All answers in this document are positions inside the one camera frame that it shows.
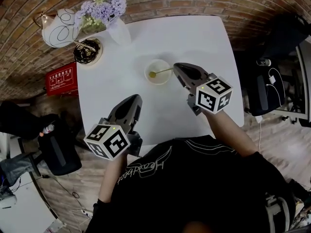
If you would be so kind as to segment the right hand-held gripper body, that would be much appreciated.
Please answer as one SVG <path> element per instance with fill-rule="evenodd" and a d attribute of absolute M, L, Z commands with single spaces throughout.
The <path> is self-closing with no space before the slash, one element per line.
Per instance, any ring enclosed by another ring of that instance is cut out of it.
<path fill-rule="evenodd" d="M 229 105 L 233 87 L 222 77 L 189 63 L 175 63 L 173 72 L 188 90 L 187 102 L 196 115 L 203 111 L 216 114 Z"/>

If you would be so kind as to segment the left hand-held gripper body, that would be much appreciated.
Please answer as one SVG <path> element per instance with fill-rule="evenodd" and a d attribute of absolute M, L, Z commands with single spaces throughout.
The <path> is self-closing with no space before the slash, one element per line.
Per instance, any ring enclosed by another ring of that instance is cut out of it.
<path fill-rule="evenodd" d="M 138 156 L 142 138 L 134 131 L 139 120 L 142 98 L 131 95 L 117 104 L 107 118 L 101 118 L 86 134 L 84 142 L 98 157 L 115 160 L 124 151 Z"/>

